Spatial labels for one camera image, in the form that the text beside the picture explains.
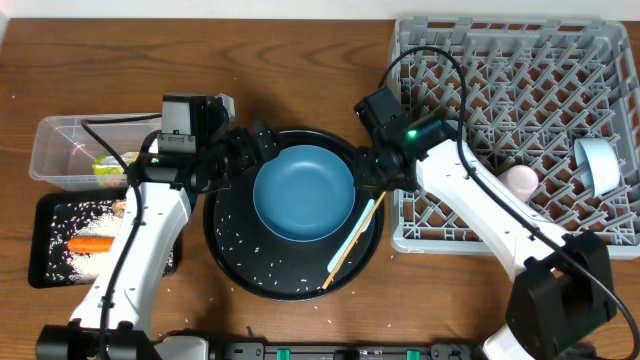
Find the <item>wooden chopstick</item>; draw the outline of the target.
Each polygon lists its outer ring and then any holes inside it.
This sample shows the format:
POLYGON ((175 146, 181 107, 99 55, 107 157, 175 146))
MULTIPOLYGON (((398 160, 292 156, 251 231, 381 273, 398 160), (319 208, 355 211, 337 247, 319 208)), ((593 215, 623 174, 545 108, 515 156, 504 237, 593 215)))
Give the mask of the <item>wooden chopstick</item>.
MULTIPOLYGON (((371 222, 373 216, 375 215, 377 209, 379 208, 379 206, 382 204, 382 201, 384 200, 386 196, 386 192, 382 192, 380 194, 380 196, 377 198, 377 200, 375 201, 375 205, 371 211, 371 213, 369 214, 369 216, 367 217, 367 219, 365 220, 365 222, 371 222)), ((346 258, 348 257, 349 253, 351 252, 351 250, 354 248, 355 244, 358 242, 359 238, 361 237, 362 233, 365 231, 364 230, 365 226, 362 226, 356 233, 355 238, 353 239, 353 241, 350 243, 350 245, 347 247, 346 252, 344 253, 344 255, 341 257, 341 259, 338 261, 338 264, 336 265, 335 269, 329 273, 328 277, 326 278, 326 280, 324 281, 323 285, 321 286, 322 290, 326 290, 328 288, 328 286, 333 282, 333 279, 335 278, 336 274, 338 273, 338 271, 340 270, 342 264, 345 262, 346 258)))

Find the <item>dark blue plate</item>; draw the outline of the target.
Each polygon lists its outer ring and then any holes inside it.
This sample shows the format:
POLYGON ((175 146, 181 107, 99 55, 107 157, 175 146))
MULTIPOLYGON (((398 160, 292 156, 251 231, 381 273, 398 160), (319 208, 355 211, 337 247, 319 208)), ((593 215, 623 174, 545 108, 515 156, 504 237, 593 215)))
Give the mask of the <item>dark blue plate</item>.
POLYGON ((313 242, 336 232, 355 205, 353 175, 336 153, 315 145, 282 150, 259 170, 253 186, 258 218, 275 235, 313 242))

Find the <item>pink cup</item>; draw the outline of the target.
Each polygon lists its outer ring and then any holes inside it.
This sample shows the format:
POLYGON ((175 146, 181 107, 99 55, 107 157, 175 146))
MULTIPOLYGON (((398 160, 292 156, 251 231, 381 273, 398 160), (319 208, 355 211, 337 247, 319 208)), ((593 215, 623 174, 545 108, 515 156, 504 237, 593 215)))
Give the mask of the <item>pink cup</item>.
POLYGON ((536 172, 525 165, 516 165, 498 176, 498 179, 521 201, 527 202, 538 188, 536 172))

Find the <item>yellow green snack wrapper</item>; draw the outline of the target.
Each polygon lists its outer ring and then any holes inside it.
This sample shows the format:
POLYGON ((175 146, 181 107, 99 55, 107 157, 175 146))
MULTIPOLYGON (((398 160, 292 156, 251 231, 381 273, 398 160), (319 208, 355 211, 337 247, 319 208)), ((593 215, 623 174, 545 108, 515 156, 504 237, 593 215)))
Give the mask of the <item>yellow green snack wrapper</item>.
POLYGON ((112 155, 102 154, 92 164, 97 182, 103 187, 119 187, 126 184, 125 170, 112 155))

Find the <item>white rice pile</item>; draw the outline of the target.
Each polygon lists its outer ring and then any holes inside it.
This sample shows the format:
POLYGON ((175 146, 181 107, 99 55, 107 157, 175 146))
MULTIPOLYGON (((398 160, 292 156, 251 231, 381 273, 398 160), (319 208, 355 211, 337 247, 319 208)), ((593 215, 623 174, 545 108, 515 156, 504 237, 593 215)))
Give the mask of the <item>white rice pile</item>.
POLYGON ((67 243, 76 237, 115 240, 122 218, 112 212, 116 200, 59 204, 49 222, 45 280, 49 286, 91 284, 108 262, 109 252, 75 253, 67 243))

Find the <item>orange carrot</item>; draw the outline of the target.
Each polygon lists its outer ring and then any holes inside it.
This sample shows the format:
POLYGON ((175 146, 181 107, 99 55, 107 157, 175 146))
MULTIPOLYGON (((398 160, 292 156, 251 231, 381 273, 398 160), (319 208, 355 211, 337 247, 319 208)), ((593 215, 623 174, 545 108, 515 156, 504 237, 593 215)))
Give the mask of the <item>orange carrot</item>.
POLYGON ((109 237, 76 237, 67 243, 69 251, 75 253, 109 252, 114 239, 109 237))

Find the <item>light blue bowl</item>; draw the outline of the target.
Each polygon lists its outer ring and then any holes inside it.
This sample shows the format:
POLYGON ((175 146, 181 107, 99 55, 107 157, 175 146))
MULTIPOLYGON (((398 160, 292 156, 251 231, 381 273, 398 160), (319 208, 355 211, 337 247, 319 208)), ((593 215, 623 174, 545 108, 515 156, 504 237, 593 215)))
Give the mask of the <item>light blue bowl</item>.
POLYGON ((574 142, 578 167, 585 166, 581 180, 592 197, 614 190, 619 184, 619 165, 614 149, 604 138, 579 138, 574 142))

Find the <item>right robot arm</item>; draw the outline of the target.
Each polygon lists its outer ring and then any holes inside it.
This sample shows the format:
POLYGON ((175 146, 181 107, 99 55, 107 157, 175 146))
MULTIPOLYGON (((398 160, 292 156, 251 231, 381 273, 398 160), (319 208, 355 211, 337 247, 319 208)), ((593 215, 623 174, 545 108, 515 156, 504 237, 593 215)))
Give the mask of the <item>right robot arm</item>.
POLYGON ((357 152, 357 188, 434 195, 512 280, 505 324, 484 342, 485 358, 558 359, 615 317, 604 242, 591 231, 571 235, 511 193, 457 139, 457 121, 413 120, 387 87, 354 111, 373 142, 357 152))

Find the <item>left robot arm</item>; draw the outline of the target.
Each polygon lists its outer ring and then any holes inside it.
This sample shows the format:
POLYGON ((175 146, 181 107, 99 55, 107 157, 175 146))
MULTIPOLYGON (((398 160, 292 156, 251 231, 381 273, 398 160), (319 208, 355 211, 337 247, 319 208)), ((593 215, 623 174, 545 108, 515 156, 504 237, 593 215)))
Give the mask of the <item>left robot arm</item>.
POLYGON ((212 359, 206 335, 183 330, 151 341, 151 320, 164 266, 199 195, 229 187, 232 178, 275 158, 278 136, 257 122, 230 126, 234 101, 173 93, 156 113, 131 164, 112 147, 128 184, 126 208, 103 270, 66 325, 46 325, 39 359, 212 359))

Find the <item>grey dishwasher rack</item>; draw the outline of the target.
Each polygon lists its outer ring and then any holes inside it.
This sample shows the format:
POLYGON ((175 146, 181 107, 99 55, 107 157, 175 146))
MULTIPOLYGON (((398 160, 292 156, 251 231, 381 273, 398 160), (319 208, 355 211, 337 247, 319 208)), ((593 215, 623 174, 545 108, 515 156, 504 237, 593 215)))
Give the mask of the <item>grey dishwasher rack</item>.
POLYGON ((639 78, 615 21, 413 17, 396 22, 388 84, 415 118, 466 120, 466 140, 494 174, 538 177, 530 206, 573 232, 596 232, 614 259, 639 254, 639 78), (574 143, 601 137, 619 186, 595 195, 574 143))

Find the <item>round black serving tray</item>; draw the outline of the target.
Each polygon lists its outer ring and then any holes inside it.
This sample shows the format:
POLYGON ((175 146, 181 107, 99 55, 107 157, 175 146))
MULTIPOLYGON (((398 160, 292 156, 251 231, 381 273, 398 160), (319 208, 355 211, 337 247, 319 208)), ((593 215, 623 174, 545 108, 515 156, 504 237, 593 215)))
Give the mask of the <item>round black serving tray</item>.
MULTIPOLYGON (((281 151, 296 145, 315 145, 336 153, 351 172, 355 148, 344 139, 319 130, 284 130, 281 151)), ((384 210, 377 209, 345 262, 326 290, 326 268, 375 194, 356 190, 348 220, 333 234, 313 242, 293 242, 275 235, 258 218, 253 204, 255 178, 264 164, 235 177, 228 188, 210 194, 204 202, 204 233, 220 268, 245 290, 269 299, 303 301, 334 292, 355 279, 380 243, 384 210)))

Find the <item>clear plastic bin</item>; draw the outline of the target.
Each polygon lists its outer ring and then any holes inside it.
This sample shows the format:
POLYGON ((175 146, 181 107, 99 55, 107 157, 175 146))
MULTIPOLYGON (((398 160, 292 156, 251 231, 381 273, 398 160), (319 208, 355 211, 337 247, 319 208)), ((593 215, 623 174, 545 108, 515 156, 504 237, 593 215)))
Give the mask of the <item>clear plastic bin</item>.
MULTIPOLYGON (((151 132, 161 128, 161 120, 107 124, 112 114, 98 115, 90 128, 119 154, 136 152, 151 132)), ((40 121, 32 149, 29 174, 66 191, 125 188, 122 174, 96 175, 93 163, 108 152, 82 127, 83 115, 50 116, 40 121)))

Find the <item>black rectangular tray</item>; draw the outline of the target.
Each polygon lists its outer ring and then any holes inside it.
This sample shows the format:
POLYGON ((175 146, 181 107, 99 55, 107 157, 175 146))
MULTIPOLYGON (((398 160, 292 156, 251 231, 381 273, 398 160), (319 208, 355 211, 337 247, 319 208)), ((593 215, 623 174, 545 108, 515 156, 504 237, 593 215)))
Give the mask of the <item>black rectangular tray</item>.
POLYGON ((42 197, 36 206, 35 223, 30 253, 28 282, 34 288, 50 288, 45 280, 49 222, 56 205, 94 200, 125 198, 124 189, 105 189, 80 192, 61 192, 42 197))

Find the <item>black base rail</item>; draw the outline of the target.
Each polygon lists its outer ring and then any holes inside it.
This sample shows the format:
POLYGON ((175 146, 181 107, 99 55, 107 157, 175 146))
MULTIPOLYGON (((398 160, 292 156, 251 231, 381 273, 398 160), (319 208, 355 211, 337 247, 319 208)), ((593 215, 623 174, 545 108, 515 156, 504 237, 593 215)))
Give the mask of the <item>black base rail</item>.
POLYGON ((313 344, 269 343, 264 338, 221 342, 185 328, 154 345, 161 359, 203 360, 482 360, 481 347, 465 343, 313 344))

